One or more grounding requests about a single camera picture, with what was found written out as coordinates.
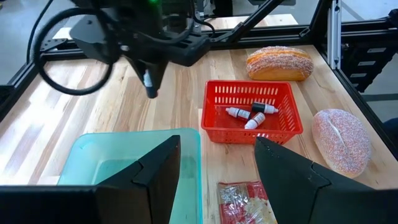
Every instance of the white bottle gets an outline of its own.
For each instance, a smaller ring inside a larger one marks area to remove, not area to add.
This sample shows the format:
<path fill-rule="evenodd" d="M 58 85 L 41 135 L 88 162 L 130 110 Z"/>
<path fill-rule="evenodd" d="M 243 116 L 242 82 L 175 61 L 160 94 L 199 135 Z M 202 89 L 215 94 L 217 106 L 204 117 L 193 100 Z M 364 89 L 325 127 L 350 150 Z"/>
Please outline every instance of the white bottle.
<path fill-rule="evenodd" d="M 247 121 L 250 117 L 250 112 L 239 109 L 239 108 L 226 108 L 225 111 L 228 112 L 234 118 L 242 118 Z"/>
<path fill-rule="evenodd" d="M 263 123 L 266 120 L 266 116 L 258 112 L 250 121 L 246 123 L 244 126 L 245 129 L 256 129 L 261 123 Z"/>
<path fill-rule="evenodd" d="M 273 114 L 273 113 L 278 113 L 279 110 L 277 108 L 275 108 L 275 106 L 272 105 L 268 105 L 265 103 L 259 103 L 259 102 L 254 102 L 251 110 L 253 112 L 263 112 L 266 114 Z"/>

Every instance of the snack packet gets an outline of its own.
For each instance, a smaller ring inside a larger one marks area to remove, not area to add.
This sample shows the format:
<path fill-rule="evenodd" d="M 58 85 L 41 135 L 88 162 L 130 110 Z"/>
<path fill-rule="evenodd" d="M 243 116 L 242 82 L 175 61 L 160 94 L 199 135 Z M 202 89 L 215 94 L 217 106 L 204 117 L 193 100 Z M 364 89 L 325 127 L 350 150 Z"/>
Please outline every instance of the snack packet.
<path fill-rule="evenodd" d="M 276 224 L 260 181 L 218 183 L 221 224 Z"/>

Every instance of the teal container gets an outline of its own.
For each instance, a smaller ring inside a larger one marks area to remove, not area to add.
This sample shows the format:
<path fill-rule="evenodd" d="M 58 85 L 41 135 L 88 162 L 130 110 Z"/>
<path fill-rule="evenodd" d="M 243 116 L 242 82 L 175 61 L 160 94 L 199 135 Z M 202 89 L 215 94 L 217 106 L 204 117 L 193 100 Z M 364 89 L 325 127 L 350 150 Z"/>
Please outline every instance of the teal container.
<path fill-rule="evenodd" d="M 72 146 L 58 185 L 96 185 L 172 135 L 181 138 L 181 166 L 170 223 L 200 224 L 200 136 L 194 129 L 82 135 Z"/>

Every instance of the pink speckled pastry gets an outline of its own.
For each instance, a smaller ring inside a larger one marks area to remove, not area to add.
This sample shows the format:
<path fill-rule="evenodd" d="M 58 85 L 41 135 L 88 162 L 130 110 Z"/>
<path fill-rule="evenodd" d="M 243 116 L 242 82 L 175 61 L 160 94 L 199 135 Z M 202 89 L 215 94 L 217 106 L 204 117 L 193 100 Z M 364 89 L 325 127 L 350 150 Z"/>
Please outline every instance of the pink speckled pastry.
<path fill-rule="evenodd" d="M 333 171 L 354 178 L 365 170 L 371 157 L 371 143 L 354 115 L 338 109 L 319 111 L 313 118 L 312 135 Z"/>
<path fill-rule="evenodd" d="M 247 70 L 253 80 L 302 81 L 313 71 L 308 53 L 292 47 L 264 47 L 247 59 Z"/>

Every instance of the wooden tabletop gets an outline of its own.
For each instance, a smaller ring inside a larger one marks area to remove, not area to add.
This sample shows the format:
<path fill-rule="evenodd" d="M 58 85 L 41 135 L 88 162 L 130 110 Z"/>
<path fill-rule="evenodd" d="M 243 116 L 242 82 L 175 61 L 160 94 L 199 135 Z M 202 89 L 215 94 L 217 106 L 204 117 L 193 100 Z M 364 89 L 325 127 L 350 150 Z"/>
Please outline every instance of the wooden tabletop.
<path fill-rule="evenodd" d="M 327 167 L 311 134 L 315 113 L 339 108 L 357 116 L 371 138 L 372 157 L 357 181 L 375 189 L 398 187 L 398 162 L 349 94 L 311 46 L 314 72 L 304 82 L 290 82 L 304 132 L 284 146 Z M 258 180 L 253 146 L 212 143 L 200 128 L 207 80 L 249 80 L 246 58 L 256 49 L 208 52 L 192 67 L 170 63 L 159 96 L 150 100 L 126 60 L 121 59 L 106 86 L 86 96 L 50 88 L 37 76 L 0 123 L 0 184 L 55 184 L 73 142 L 84 133 L 195 128 L 201 135 L 202 195 L 205 223 L 220 220 L 218 182 Z M 50 76 L 68 87 L 98 81 L 106 68 L 94 60 L 46 64 Z"/>

